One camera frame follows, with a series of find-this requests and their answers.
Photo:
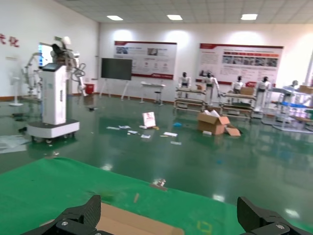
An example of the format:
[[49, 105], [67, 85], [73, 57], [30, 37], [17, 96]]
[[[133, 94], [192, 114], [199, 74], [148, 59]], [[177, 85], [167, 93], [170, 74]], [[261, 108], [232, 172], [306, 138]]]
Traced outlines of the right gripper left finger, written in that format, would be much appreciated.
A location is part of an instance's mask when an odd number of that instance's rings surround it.
[[92, 196], [84, 205], [65, 209], [53, 221], [26, 232], [26, 235], [99, 235], [101, 197]]

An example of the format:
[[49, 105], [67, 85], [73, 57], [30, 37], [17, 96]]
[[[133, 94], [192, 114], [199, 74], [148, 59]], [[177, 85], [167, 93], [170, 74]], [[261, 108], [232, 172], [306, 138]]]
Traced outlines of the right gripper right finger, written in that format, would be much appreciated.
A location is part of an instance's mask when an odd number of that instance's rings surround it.
[[280, 214], [254, 205], [246, 197], [237, 199], [237, 220], [246, 235], [307, 235]]

